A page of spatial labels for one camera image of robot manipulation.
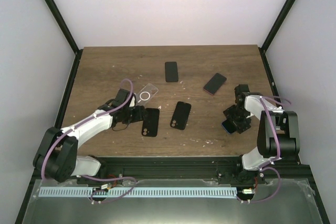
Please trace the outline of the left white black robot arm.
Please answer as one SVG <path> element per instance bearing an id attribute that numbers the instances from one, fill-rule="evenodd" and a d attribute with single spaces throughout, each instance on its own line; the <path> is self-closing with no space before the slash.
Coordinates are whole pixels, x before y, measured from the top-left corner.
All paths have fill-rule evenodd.
<path id="1" fill-rule="evenodd" d="M 107 170 L 96 157 L 78 155 L 78 149 L 100 132 L 114 129 L 118 123 L 129 125 L 143 121 L 146 116 L 146 109 L 137 105 L 135 94 L 120 89 L 114 99 L 99 106 L 85 119 L 62 129 L 47 129 L 33 166 L 43 178 L 60 183 L 72 176 L 89 176 L 95 184 L 102 184 Z"/>

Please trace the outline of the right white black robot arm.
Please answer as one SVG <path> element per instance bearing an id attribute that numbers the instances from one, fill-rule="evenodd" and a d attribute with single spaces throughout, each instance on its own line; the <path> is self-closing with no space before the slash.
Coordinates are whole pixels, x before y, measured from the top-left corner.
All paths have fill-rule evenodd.
<path id="1" fill-rule="evenodd" d="M 286 111 L 280 97 L 266 97 L 250 92 L 247 84 L 234 88 L 235 104 L 224 110 L 222 127 L 228 134 L 242 134 L 251 128 L 251 118 L 259 120 L 256 147 L 241 155 L 233 170 L 233 177 L 244 184 L 252 174 L 300 151 L 298 115 Z"/>

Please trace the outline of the blue phone black screen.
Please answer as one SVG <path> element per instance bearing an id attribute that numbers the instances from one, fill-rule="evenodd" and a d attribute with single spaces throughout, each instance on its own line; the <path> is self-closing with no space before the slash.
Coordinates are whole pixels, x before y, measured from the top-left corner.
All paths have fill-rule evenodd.
<path id="1" fill-rule="evenodd" d="M 222 127 L 228 134 L 233 134 L 236 132 L 236 126 L 228 119 L 222 122 Z"/>

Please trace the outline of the pink phone black screen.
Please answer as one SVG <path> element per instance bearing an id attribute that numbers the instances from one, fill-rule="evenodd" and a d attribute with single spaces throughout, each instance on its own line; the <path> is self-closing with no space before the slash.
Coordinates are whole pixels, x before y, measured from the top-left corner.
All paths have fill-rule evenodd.
<path id="1" fill-rule="evenodd" d="M 215 73 L 213 77 L 204 85 L 203 90 L 214 95 L 226 82 L 227 78 L 220 73 Z"/>

